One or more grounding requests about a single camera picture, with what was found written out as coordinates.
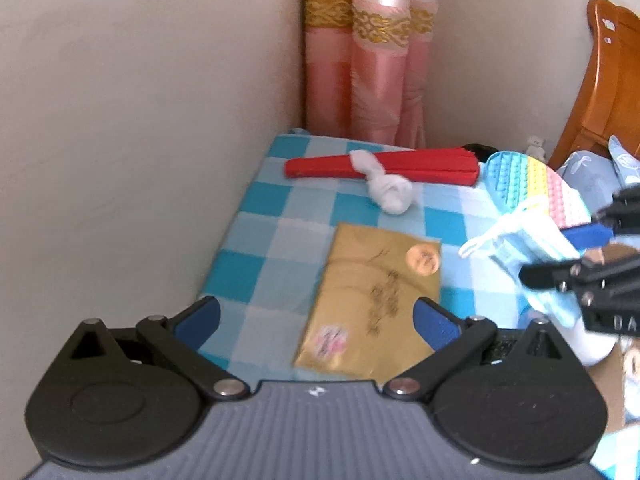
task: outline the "white wall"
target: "white wall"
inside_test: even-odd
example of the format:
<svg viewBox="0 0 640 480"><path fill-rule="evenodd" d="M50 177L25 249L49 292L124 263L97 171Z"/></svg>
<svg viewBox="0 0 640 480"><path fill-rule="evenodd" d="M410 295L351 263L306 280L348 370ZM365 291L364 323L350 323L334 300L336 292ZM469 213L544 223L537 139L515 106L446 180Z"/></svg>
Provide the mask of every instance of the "white wall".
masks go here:
<svg viewBox="0 0 640 480"><path fill-rule="evenodd" d="M564 129L591 53L588 0L440 0L426 91L431 146L522 150ZM640 0L611 0L640 12Z"/></svg>
<svg viewBox="0 0 640 480"><path fill-rule="evenodd" d="M0 464L76 324L194 298L300 112L300 0L0 0Z"/></svg>

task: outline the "white strap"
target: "white strap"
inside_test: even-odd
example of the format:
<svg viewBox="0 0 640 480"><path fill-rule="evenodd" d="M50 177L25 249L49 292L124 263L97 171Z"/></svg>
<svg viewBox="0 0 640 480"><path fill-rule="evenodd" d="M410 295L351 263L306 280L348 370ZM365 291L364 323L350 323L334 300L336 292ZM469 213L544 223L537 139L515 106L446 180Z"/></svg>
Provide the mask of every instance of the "white strap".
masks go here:
<svg viewBox="0 0 640 480"><path fill-rule="evenodd" d="M351 150L349 159L354 170L364 173L367 180L385 174L385 168L378 158L367 150Z"/></svg>
<svg viewBox="0 0 640 480"><path fill-rule="evenodd" d="M522 228L522 215L526 214L528 209L548 207L548 204L549 200L546 196L542 195L532 196L523 200L518 204L513 213L505 213L498 218L496 223L492 225L487 232L476 238L471 238L471 240L462 245L458 251L458 255L460 258L468 258L487 242L496 240L503 234L518 232Z"/></svg>

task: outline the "rainbow silicone toy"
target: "rainbow silicone toy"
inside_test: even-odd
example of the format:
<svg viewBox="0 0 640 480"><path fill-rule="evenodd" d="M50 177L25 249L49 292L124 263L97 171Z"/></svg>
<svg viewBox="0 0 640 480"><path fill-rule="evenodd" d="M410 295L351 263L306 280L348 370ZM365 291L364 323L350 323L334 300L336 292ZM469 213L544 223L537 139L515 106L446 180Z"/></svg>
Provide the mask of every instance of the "rainbow silicone toy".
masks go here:
<svg viewBox="0 0 640 480"><path fill-rule="evenodd" d="M559 228L591 221L580 194L555 171L530 156L517 152L494 153L484 166L482 179L495 206L503 213L513 212L530 196L543 195L549 203L544 211Z"/></svg>

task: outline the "gold curtain trim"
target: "gold curtain trim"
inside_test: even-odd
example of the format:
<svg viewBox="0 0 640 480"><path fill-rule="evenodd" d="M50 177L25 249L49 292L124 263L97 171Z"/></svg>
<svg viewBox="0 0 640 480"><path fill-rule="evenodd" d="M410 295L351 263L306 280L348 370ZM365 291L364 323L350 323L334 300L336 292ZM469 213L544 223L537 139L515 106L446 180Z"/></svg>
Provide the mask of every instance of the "gold curtain trim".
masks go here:
<svg viewBox="0 0 640 480"><path fill-rule="evenodd" d="M434 12L411 7L411 28L417 34L428 34L433 30Z"/></svg>
<svg viewBox="0 0 640 480"><path fill-rule="evenodd" d="M404 48L409 44L411 19L408 16L385 18L377 12L354 9L353 30L361 40L373 44L394 43Z"/></svg>
<svg viewBox="0 0 640 480"><path fill-rule="evenodd" d="M305 0L305 25L321 28L350 28L351 0Z"/></svg>
<svg viewBox="0 0 640 480"><path fill-rule="evenodd" d="M387 17L356 9L351 0L305 0L305 25L320 28L350 28L362 40L374 44L393 43L406 47L411 32L429 34L434 12L410 7L410 16Z"/></svg>

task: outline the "blue checkered bedsheet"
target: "blue checkered bedsheet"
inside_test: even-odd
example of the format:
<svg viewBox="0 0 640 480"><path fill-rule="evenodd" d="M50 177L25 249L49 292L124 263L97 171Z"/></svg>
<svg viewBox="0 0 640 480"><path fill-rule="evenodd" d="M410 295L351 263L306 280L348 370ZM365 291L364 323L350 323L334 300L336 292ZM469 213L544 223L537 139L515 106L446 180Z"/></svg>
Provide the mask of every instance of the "blue checkered bedsheet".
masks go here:
<svg viewBox="0 0 640 480"><path fill-rule="evenodd" d="M293 368L291 362L339 222L441 240L440 302L459 317L479 314L500 327L515 328L528 308L513 280L492 261L458 256L463 243L483 234L500 215L481 182L475 187L415 184L415 203L403 215L392 216L371 202L363 180L288 180L283 175L289 158L357 149L401 150L301 130L278 136L215 258L202 294L220 300L222 321L200 353L252 387L261 379L329 378ZM617 463L610 449L618 446L607 449L596 456L602 470Z"/></svg>

